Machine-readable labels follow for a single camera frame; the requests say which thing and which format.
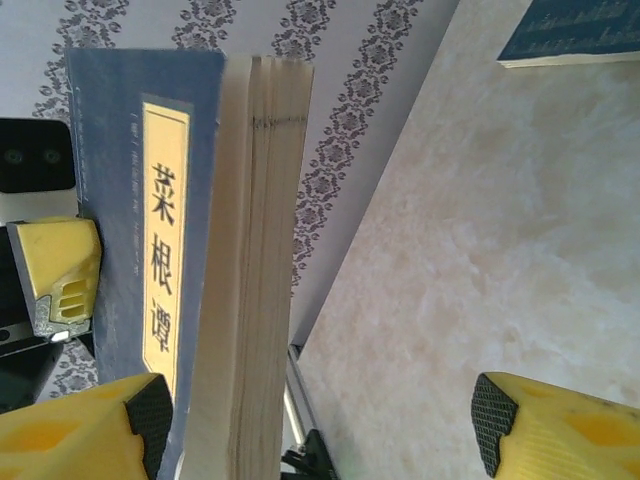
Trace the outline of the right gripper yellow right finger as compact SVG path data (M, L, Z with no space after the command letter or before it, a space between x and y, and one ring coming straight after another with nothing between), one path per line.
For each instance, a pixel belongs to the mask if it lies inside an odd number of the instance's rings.
M492 479L637 479L639 410L505 372L478 375L471 420Z

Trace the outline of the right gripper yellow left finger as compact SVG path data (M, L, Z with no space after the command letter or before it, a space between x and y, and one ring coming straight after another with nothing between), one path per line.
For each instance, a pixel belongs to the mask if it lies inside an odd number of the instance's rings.
M155 479L173 418L144 373L1 415L3 479Z

